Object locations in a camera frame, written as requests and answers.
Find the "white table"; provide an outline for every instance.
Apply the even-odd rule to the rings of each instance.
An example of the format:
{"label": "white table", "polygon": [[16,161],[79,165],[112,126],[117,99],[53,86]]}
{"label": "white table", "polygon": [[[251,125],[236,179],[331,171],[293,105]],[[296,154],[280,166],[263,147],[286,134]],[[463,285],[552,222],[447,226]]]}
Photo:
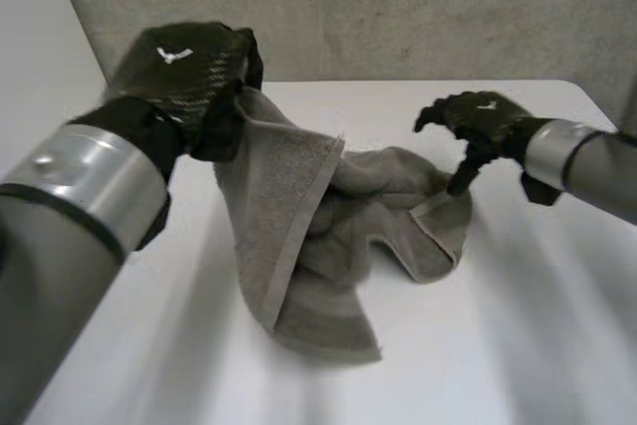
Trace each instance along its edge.
{"label": "white table", "polygon": [[[0,27],[6,171],[90,107],[103,79],[68,0],[0,1],[11,19]],[[445,169],[463,145],[441,128],[410,127],[422,106],[471,89],[609,125],[564,82],[265,87],[301,126],[357,149],[401,145]],[[416,285],[375,258],[359,294],[384,359],[350,368],[300,358],[257,326],[211,168],[183,158],[166,230],[124,266],[29,423],[633,423],[635,228],[569,197],[551,209],[528,204],[518,175],[502,161],[475,182],[465,256],[443,281]]]}

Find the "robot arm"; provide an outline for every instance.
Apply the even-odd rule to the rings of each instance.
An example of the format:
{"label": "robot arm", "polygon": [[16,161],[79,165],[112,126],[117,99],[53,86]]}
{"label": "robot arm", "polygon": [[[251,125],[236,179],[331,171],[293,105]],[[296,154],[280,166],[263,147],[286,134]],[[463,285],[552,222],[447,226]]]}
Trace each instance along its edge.
{"label": "robot arm", "polygon": [[637,224],[637,140],[565,119],[536,118],[495,92],[466,92],[421,110],[414,129],[448,127],[469,141],[448,192],[462,193],[485,164],[512,158],[530,201],[552,205],[561,192]]}
{"label": "robot arm", "polygon": [[163,228],[177,157],[234,157],[236,94],[262,77],[249,30],[149,29],[104,105],[0,181],[0,423],[26,418],[125,258]]}

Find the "silver metal cylinder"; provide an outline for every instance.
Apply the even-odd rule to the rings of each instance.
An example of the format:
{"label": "silver metal cylinder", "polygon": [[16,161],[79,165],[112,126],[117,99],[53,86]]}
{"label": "silver metal cylinder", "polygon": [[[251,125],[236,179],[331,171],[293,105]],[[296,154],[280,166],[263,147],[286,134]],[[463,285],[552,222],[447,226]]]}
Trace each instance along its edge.
{"label": "silver metal cylinder", "polygon": [[0,196],[0,424],[21,423],[119,271],[48,206]]}
{"label": "silver metal cylinder", "polygon": [[553,188],[564,190],[562,172],[577,146],[595,130],[585,124],[554,119],[542,126],[527,146],[525,171]]}
{"label": "silver metal cylinder", "polygon": [[2,181],[67,201],[104,225],[124,254],[133,251],[166,198],[150,159],[127,140],[83,124],[61,127]]}
{"label": "silver metal cylinder", "polygon": [[596,136],[575,153],[566,189],[573,196],[637,224],[637,142]]}

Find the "towel fold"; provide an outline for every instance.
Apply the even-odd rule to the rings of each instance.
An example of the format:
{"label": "towel fold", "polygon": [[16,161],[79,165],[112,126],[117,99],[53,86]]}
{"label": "towel fold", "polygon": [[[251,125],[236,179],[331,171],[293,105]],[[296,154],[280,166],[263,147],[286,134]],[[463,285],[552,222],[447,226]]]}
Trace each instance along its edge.
{"label": "towel fold", "polygon": [[239,105],[243,142],[215,172],[248,308],[289,348],[379,359],[355,293],[368,245],[389,248],[419,283],[439,279],[460,260],[469,195],[448,197],[449,175],[405,149],[343,153],[342,139],[295,126],[261,92],[247,90]]}

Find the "concrete wall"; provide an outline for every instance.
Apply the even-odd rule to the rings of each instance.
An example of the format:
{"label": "concrete wall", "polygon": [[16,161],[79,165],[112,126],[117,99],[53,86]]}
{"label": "concrete wall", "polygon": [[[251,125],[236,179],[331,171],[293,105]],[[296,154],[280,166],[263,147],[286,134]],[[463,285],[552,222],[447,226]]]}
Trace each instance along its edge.
{"label": "concrete wall", "polygon": [[144,27],[256,30],[268,80],[562,79],[616,122],[637,72],[637,0],[72,0],[108,76]]}

